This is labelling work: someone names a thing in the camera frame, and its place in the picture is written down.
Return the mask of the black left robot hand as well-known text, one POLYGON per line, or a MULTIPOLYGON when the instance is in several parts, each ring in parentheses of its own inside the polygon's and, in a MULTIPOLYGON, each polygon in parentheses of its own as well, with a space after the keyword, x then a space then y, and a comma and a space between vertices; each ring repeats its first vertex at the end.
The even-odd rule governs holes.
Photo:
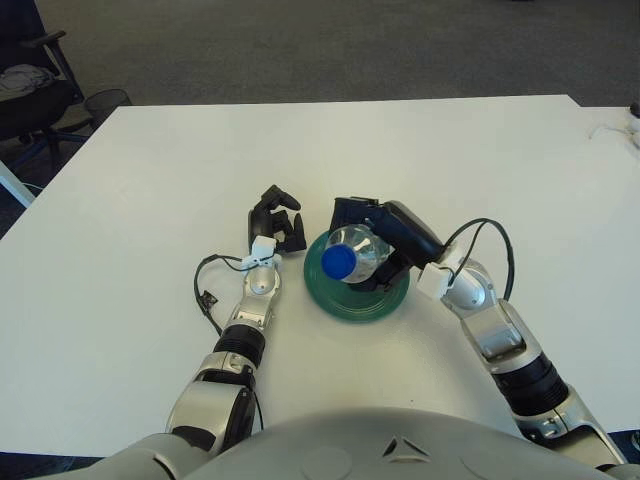
POLYGON ((270 186, 248 214, 248 244, 257 236, 275 241, 277 254, 294 253, 307 248, 301 204, 277 185, 270 186))

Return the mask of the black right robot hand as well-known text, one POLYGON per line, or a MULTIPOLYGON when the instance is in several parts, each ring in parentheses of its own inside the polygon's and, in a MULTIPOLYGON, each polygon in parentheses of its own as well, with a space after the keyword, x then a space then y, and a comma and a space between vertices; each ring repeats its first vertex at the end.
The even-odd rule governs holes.
POLYGON ((337 197, 329 232, 349 225, 365 225, 393 248, 387 260, 351 289, 388 291, 403 280, 412 267, 424 268, 444 253, 436 234, 399 201, 380 203, 363 197, 337 197))

